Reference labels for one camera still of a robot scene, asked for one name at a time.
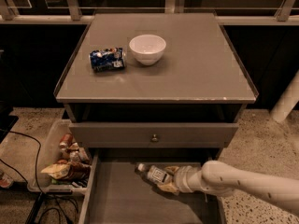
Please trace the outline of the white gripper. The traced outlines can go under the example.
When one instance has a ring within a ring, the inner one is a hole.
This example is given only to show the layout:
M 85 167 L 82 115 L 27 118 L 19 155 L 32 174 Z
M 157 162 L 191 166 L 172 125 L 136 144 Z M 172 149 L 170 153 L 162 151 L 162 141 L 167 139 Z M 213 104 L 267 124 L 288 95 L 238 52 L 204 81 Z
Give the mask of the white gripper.
M 200 188 L 198 167 L 192 166 L 167 166 L 164 168 L 170 175 L 174 176 L 174 183 L 158 184 L 157 187 L 164 191 L 179 195 L 179 192 L 193 193 Z

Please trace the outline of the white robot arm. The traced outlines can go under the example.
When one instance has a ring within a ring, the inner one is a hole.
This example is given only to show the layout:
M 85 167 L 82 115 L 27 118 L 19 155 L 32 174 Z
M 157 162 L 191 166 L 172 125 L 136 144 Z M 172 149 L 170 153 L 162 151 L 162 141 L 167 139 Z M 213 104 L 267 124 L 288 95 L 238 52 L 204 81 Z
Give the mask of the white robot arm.
M 299 216 L 299 180 L 282 177 L 283 169 L 298 167 L 298 153 L 272 128 L 282 121 L 275 111 L 242 119 L 238 141 L 221 153 L 218 161 L 200 167 L 171 166 L 173 179 L 162 190 L 224 197 L 240 190 Z

